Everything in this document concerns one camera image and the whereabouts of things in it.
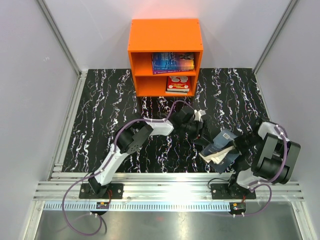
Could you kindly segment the dark blue book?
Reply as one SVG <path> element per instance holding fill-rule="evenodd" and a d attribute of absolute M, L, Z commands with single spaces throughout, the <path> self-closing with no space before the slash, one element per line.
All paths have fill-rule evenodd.
<path fill-rule="evenodd" d="M 222 174 L 240 156 L 233 144 L 235 138 L 237 136 L 225 128 L 199 153 L 199 156 L 217 173 Z"/>

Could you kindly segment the black book with white text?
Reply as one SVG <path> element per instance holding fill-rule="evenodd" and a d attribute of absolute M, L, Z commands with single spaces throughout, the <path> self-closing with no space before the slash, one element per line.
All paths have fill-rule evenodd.
<path fill-rule="evenodd" d="M 175 92 L 175 91 L 165 91 L 167 95 L 187 95 L 188 92 Z"/>

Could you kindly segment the red Treehouse book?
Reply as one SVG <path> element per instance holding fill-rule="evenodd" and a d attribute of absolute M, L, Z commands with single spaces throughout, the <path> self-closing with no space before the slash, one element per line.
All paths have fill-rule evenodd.
<path fill-rule="evenodd" d="M 191 88 L 188 76 L 168 76 L 166 80 L 166 91 L 169 93 L 187 93 Z"/>

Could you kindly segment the purple paperback book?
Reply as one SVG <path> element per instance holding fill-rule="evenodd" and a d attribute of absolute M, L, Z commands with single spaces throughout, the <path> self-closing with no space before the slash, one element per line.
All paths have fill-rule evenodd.
<path fill-rule="evenodd" d="M 159 74 L 172 74 L 172 73 L 191 73 L 193 74 L 195 70 L 153 70 L 153 75 L 159 75 Z"/>

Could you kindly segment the Jane Eyre book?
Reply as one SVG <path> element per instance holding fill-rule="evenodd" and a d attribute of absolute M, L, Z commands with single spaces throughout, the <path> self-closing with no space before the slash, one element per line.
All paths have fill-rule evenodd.
<path fill-rule="evenodd" d="M 193 52 L 154 52 L 151 59 L 155 71 L 189 71 L 195 68 Z"/>

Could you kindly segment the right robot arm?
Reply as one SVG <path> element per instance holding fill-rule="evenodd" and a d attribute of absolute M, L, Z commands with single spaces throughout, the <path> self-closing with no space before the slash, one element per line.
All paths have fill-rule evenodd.
<path fill-rule="evenodd" d="M 258 146 L 251 167 L 238 169 L 228 180 L 226 192 L 233 199 L 253 194 L 254 186 L 261 184 L 285 185 L 301 151 L 301 145 L 289 139 L 284 127 L 267 118 L 258 118 L 252 132 L 237 137 L 232 146 L 240 154 L 236 162 Z"/>

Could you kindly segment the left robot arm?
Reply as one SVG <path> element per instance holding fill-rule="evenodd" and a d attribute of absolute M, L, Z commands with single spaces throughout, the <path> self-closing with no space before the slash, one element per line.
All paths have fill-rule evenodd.
<path fill-rule="evenodd" d="M 170 112 L 166 118 L 138 118 L 127 122 L 117 132 L 109 153 L 102 165 L 90 175 L 88 187 L 82 192 L 92 194 L 97 199 L 105 197 L 121 163 L 137 152 L 150 136 L 169 136 L 174 132 L 183 132 L 193 144 L 207 146 L 212 138 L 205 116 L 205 110 L 185 106 L 178 112 Z"/>

